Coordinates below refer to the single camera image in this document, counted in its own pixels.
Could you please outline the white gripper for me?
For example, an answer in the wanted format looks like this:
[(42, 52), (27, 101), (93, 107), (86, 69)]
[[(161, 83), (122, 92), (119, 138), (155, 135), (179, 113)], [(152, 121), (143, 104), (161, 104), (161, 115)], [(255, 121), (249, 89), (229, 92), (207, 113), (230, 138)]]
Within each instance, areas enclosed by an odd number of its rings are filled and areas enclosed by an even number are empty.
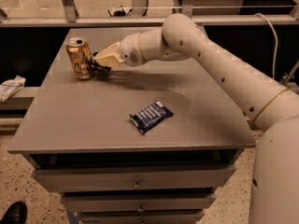
[(125, 63), (131, 67), (143, 65), (146, 61), (139, 47), (140, 33), (126, 36), (120, 43), (116, 42), (99, 51), (94, 59), (97, 63), (111, 68), (120, 67)]

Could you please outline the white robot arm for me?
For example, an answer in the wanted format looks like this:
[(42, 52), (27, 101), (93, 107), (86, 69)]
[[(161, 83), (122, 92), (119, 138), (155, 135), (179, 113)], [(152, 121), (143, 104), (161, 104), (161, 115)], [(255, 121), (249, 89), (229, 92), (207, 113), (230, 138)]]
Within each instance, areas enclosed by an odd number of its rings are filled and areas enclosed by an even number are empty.
[(299, 95), (212, 42), (184, 14), (98, 52), (101, 65), (194, 58), (263, 131), (255, 156), (249, 224), (299, 224)]

